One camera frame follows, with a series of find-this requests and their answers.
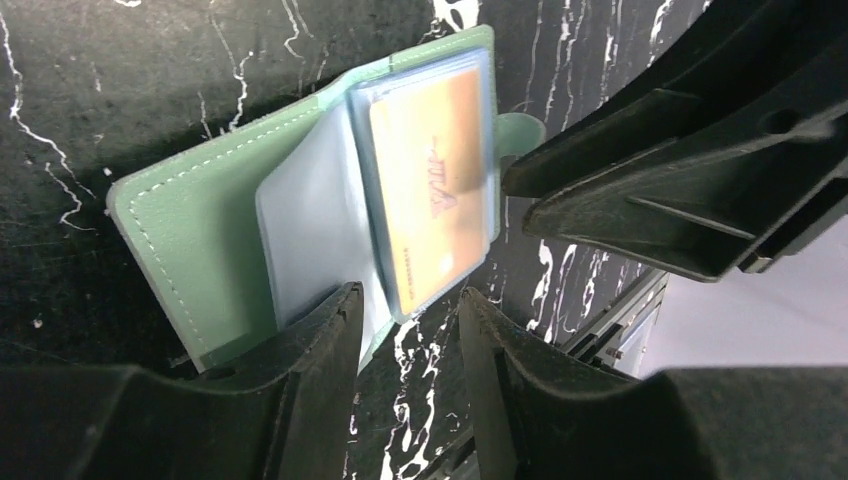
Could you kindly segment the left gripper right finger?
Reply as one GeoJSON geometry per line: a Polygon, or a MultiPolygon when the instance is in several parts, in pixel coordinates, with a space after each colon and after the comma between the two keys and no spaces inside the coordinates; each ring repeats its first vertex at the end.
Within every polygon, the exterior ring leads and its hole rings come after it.
{"type": "Polygon", "coordinates": [[[520,328],[478,290],[458,305],[484,479],[843,479],[840,367],[671,369],[637,380],[520,328]]]}

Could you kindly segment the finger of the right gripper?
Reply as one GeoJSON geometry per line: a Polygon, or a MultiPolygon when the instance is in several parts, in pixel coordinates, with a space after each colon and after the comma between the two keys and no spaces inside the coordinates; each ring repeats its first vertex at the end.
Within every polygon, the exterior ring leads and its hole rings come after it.
{"type": "Polygon", "coordinates": [[[715,1],[608,102],[510,166],[502,188],[542,198],[703,130],[767,93],[846,30],[844,1],[715,1]]]}
{"type": "Polygon", "coordinates": [[[723,119],[571,180],[525,233],[714,282],[763,270],[847,201],[847,43],[723,119]]]}

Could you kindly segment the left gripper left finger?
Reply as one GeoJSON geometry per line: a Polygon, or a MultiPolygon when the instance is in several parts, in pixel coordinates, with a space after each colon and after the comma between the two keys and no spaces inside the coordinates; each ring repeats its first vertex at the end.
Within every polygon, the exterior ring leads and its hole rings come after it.
{"type": "Polygon", "coordinates": [[[133,365],[1,371],[5,479],[339,479],[364,290],[339,287],[194,380],[133,365]]]}

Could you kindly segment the green card holder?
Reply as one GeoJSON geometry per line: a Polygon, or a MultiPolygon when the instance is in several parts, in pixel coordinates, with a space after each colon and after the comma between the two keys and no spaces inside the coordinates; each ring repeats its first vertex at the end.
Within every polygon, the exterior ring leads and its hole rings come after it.
{"type": "Polygon", "coordinates": [[[290,106],[120,180],[113,220],[199,371],[220,367],[358,282],[358,370],[393,323],[419,314],[486,259],[501,230],[501,160],[539,146],[544,125],[499,113],[494,32],[479,25],[353,68],[290,106]],[[478,66],[489,145],[490,245],[424,308],[394,308],[367,90],[416,72],[478,66]]]}

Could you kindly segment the orange VIP card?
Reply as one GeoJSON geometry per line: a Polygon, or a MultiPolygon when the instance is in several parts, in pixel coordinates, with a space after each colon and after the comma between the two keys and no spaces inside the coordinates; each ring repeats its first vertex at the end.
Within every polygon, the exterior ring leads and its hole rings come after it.
{"type": "Polygon", "coordinates": [[[483,72],[416,72],[366,91],[394,287],[410,316],[476,268],[490,245],[483,72]]]}

